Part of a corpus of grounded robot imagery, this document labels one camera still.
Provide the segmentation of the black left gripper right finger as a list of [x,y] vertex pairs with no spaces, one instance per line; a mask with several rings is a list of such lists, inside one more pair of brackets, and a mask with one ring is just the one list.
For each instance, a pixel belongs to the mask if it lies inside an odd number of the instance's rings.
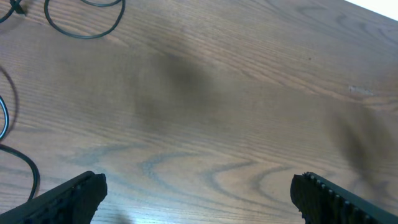
[[397,224],[396,215],[313,172],[293,176],[290,198],[306,224]]

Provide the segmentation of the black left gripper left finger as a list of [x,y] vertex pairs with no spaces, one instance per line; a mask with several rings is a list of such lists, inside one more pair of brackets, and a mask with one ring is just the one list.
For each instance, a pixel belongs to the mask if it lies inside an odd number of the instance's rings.
[[107,193],[106,176],[87,171],[1,214],[1,223],[90,223]]

